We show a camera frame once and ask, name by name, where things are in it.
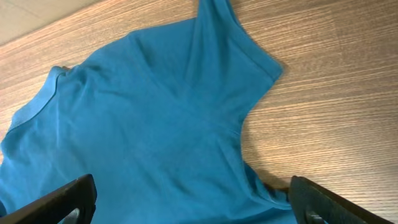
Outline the blue polo shirt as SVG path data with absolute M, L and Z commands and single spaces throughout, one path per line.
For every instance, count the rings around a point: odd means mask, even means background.
M 294 223 L 241 154 L 281 73 L 223 0 L 53 67 L 2 140 L 1 214 L 91 174 L 94 223 Z

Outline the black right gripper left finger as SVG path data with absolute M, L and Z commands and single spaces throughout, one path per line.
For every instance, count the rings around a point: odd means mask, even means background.
M 5 224 L 90 224 L 96 210 L 93 176 L 86 174 L 1 218 Z

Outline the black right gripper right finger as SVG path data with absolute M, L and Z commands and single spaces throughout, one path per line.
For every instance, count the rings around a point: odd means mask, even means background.
M 291 178 L 289 202 L 299 224 L 393 224 L 305 177 Z

